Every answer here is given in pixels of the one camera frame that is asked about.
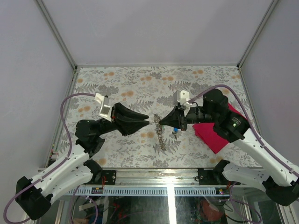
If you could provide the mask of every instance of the white wall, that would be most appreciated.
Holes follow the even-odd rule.
[[[299,1],[282,0],[242,70],[265,139],[299,165]],[[295,204],[299,217],[299,203]]]
[[[237,64],[271,0],[44,0],[77,64]]]
[[[17,180],[31,177],[45,163],[72,69],[33,0],[0,1],[0,30],[3,211]],[[9,213],[13,221],[23,218],[15,202]]]

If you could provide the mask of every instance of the folded red fabric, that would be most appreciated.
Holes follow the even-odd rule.
[[[228,104],[228,108],[240,114],[231,104]],[[204,143],[206,143],[210,149],[216,154],[220,152],[227,144],[228,141],[219,137],[213,130],[214,123],[208,124],[195,124],[193,128],[195,130],[195,135],[200,137]]]

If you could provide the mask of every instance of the red cloth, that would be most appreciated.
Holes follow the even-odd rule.
[[[228,108],[240,114],[231,104],[228,104]],[[207,124],[195,124],[193,128],[195,130],[195,135],[200,137],[204,143],[206,143],[210,149],[216,154],[220,152],[227,144],[228,141],[219,137],[213,130],[214,123]]]

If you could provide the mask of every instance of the floral tablecloth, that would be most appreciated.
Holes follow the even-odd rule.
[[[107,67],[80,68],[75,93],[88,92],[108,95],[111,104],[121,102],[126,107],[149,115],[150,125],[130,136],[118,131],[102,135],[105,144],[93,157],[101,166],[109,168],[210,168],[221,159],[245,167],[259,165],[233,144],[226,145],[218,154],[194,134],[190,125],[185,132],[172,135],[172,128],[164,126],[161,137],[166,144],[161,149],[158,139],[158,121],[172,109],[172,95],[176,90],[187,90],[191,97],[215,84],[232,87],[252,119],[249,104],[235,66],[202,67]],[[226,89],[223,94],[230,104],[241,110],[234,96]],[[75,143],[75,126],[80,119],[100,119],[99,104],[92,97],[71,100],[67,125]],[[65,132],[58,149],[69,147]]]

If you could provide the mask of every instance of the robotic arm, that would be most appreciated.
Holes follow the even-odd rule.
[[[237,166],[221,160],[214,168],[214,176],[221,175],[228,181],[241,182],[264,191],[274,202],[288,206],[299,197],[299,167],[289,162],[260,135],[250,128],[240,114],[228,109],[228,98],[218,89],[203,95],[203,106],[191,107],[189,92],[173,94],[173,110],[160,121],[182,131],[188,124],[214,123],[213,130],[222,138],[235,144],[255,159],[265,171]],[[287,169],[278,160],[287,164]]]
[[[96,94],[95,100],[101,103],[100,116],[104,118],[79,121],[75,132],[78,139],[70,153],[60,153],[59,158],[44,171],[31,179],[22,177],[17,182],[16,194],[41,180],[16,198],[32,220],[42,217],[59,197],[78,185],[102,184],[102,168],[91,159],[105,142],[100,137],[102,134],[118,130],[127,136],[149,124],[145,121],[149,118],[147,115],[134,112],[121,103],[109,106],[107,96]]]

